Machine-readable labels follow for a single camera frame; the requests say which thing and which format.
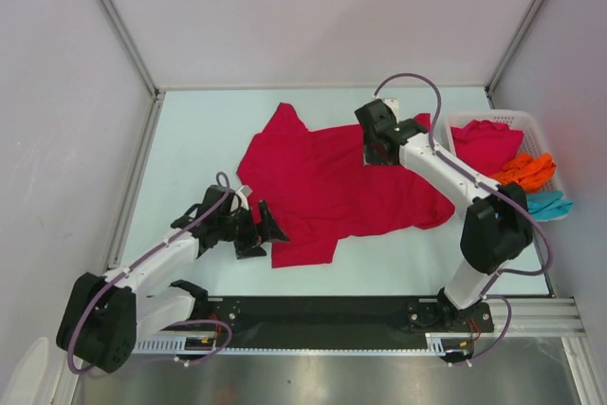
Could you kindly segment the white plastic laundry basket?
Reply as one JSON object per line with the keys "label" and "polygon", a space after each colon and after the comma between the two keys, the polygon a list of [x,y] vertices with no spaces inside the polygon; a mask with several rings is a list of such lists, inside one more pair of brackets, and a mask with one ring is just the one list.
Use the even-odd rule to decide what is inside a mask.
{"label": "white plastic laundry basket", "polygon": [[[445,120],[445,131],[451,151],[454,153],[454,144],[451,137],[452,127],[464,127],[472,120],[491,120],[507,124],[511,129],[524,132],[524,139],[518,154],[528,153],[534,158],[542,154],[550,154],[550,148],[541,131],[539,124],[534,118],[523,111],[513,110],[487,110],[487,111],[463,111],[447,116]],[[551,180],[542,187],[541,192],[562,191],[563,186],[556,170]]]}

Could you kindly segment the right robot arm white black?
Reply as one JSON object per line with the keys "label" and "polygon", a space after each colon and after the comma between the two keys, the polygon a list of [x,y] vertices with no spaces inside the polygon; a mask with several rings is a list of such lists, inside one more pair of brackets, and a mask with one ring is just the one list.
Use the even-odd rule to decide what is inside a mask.
{"label": "right robot arm white black", "polygon": [[396,101],[375,99],[355,111],[363,132],[368,165],[400,166],[419,175],[465,213],[460,238],[463,260],[438,293],[439,322],[459,330],[471,309],[497,280],[500,269],[533,241],[526,198],[516,184],[501,185],[473,170],[440,146],[428,128],[413,119],[399,120]]}

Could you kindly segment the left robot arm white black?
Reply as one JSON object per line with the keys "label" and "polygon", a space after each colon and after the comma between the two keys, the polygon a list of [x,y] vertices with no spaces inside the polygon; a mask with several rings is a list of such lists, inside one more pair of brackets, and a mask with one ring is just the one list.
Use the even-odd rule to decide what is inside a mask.
{"label": "left robot arm white black", "polygon": [[72,287],[56,344],[71,372],[117,371],[139,341],[165,329],[219,330],[208,291],[175,274],[219,243],[239,259],[266,255],[265,243],[287,243],[265,201],[253,210],[250,190],[211,185],[202,200],[176,218],[164,238],[128,266],[102,275],[86,272]]}

